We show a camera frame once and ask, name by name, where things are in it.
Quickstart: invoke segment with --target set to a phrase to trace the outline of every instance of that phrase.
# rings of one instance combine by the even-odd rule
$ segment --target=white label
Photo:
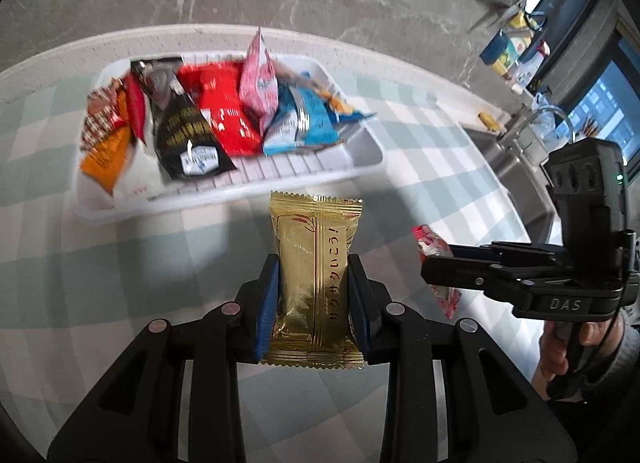
[[[298,132],[298,114],[290,110],[279,122],[273,123],[267,130],[264,143],[268,146],[293,146]]]
[[[180,154],[182,171],[187,176],[201,176],[218,168],[218,151],[215,147],[199,145]]]

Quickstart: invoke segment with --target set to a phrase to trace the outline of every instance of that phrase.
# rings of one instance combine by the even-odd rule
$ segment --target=blue gripper pad
[[[269,350],[273,323],[276,319],[278,288],[280,287],[279,259],[270,267],[269,273],[260,274],[258,284],[260,283],[264,284],[264,294],[262,296],[262,307],[255,322],[254,355],[257,361],[262,360],[264,354]]]
[[[373,349],[372,338],[380,333],[382,317],[380,316],[380,303],[371,286],[373,283],[367,279],[367,274],[362,267],[360,257],[354,253],[347,256],[347,286],[349,299],[349,320],[356,337],[358,349],[368,362]],[[385,302],[391,298],[382,286],[385,294]]]

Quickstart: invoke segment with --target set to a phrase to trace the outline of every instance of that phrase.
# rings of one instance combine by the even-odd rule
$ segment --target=screw
[[[222,305],[222,314],[223,315],[237,315],[240,313],[240,307],[238,302],[226,302]]]
[[[149,322],[149,331],[152,333],[161,333],[166,329],[166,320],[161,318],[157,318],[156,320],[152,320]]]
[[[386,305],[386,312],[389,315],[402,315],[404,313],[404,306],[399,302],[390,302]]]
[[[470,318],[463,318],[460,321],[460,329],[462,331],[466,331],[467,333],[475,333],[478,331],[478,322]]]

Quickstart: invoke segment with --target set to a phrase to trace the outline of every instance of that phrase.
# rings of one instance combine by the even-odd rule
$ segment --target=orange snack bag
[[[128,122],[127,95],[124,90],[118,91],[118,111],[120,117]],[[110,195],[113,195],[113,187],[124,166],[130,139],[131,127],[125,125],[94,145],[80,163],[80,170],[95,179]]]

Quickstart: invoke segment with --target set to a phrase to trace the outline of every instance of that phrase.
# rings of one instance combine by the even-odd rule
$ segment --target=person's arm
[[[582,395],[602,395],[620,390],[626,386],[640,352],[640,334],[634,327],[636,316],[633,308],[620,310],[607,342],[600,348],[595,364],[588,371],[588,384]],[[580,343],[583,346],[597,346],[601,343],[610,321],[588,322],[580,329]],[[532,385],[544,399],[546,384],[556,375],[564,375],[568,369],[566,346],[554,333],[553,322],[546,322],[540,337],[540,362]]]

